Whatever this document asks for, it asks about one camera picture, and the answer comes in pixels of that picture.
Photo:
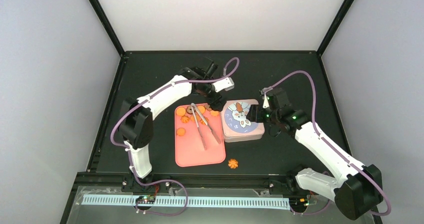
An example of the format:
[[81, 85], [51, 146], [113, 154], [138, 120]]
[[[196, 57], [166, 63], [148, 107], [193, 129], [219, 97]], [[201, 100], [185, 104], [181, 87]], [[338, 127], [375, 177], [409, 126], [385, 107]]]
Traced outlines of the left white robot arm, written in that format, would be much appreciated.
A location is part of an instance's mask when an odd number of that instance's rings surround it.
[[214, 63], [206, 70], [185, 67], [150, 94], [122, 104], [121, 118], [113, 127], [110, 140], [118, 145], [115, 133], [122, 135], [123, 143], [120, 146], [128, 152], [129, 169], [134, 176], [143, 179], [152, 171], [149, 143], [154, 135], [153, 121], [169, 106], [190, 94], [198, 94], [205, 98], [213, 111], [223, 110], [226, 100], [220, 91], [231, 90], [235, 84], [229, 74], [214, 79], [216, 69]]

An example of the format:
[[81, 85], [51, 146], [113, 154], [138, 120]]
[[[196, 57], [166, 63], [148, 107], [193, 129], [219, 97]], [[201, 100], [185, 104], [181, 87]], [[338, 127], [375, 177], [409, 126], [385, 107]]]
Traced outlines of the orange swirl cookie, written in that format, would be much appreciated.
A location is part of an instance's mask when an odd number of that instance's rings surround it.
[[227, 165], [230, 169], [236, 169], [239, 166], [239, 162], [236, 159], [229, 159]]

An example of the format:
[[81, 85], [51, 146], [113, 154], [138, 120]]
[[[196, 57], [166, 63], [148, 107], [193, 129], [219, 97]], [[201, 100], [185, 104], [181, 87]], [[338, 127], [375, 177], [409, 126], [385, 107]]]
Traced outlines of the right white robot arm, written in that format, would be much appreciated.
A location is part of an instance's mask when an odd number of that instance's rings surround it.
[[290, 193], [303, 189], [324, 196], [350, 220], [370, 212], [384, 200], [382, 173], [377, 166], [366, 166], [344, 151], [306, 112], [294, 109], [281, 88], [261, 94], [263, 103], [252, 104], [246, 118], [277, 126], [314, 154], [330, 173], [325, 175], [311, 168], [299, 170], [285, 179]]

